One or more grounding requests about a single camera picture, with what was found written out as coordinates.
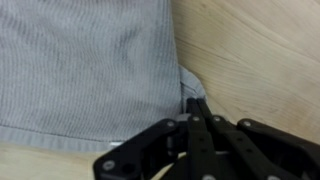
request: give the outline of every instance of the bolt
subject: bolt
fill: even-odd
[[[243,124],[246,126],[251,126],[251,123],[249,121],[245,121]]]
[[[111,169],[113,169],[115,167],[115,163],[114,161],[107,161],[105,163],[103,163],[103,169],[106,171],[110,171]]]
[[[217,122],[219,122],[221,119],[220,119],[220,117],[218,117],[218,116],[215,116],[214,118],[213,118],[215,121],[217,121]]]
[[[278,178],[277,176],[270,175],[268,176],[267,180],[281,180],[281,179]]]
[[[173,123],[172,121],[169,121],[169,122],[167,123],[167,125],[168,125],[169,127],[173,127],[173,126],[174,126],[174,123]]]
[[[210,174],[206,174],[202,177],[202,180],[216,180],[216,178]]]
[[[200,118],[197,117],[197,116],[193,117],[192,119],[193,119],[194,121],[200,121]]]

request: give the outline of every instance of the light wood grain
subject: light wood grain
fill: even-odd
[[[320,143],[319,0],[174,0],[178,57],[211,109]],[[101,153],[0,144],[0,179],[92,179]]]

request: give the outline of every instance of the wooden surface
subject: wooden surface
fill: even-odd
[[[211,109],[320,143],[320,0],[174,0],[179,61]],[[0,179],[92,179],[101,153],[0,144]]]

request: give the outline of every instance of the folded cloth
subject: folded cloth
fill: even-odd
[[[109,150],[204,98],[177,63],[170,11],[169,0],[0,0],[0,140]]]

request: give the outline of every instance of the gray fabric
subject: gray fabric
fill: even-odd
[[[168,0],[0,0],[0,139],[100,151],[175,118],[200,82]]]

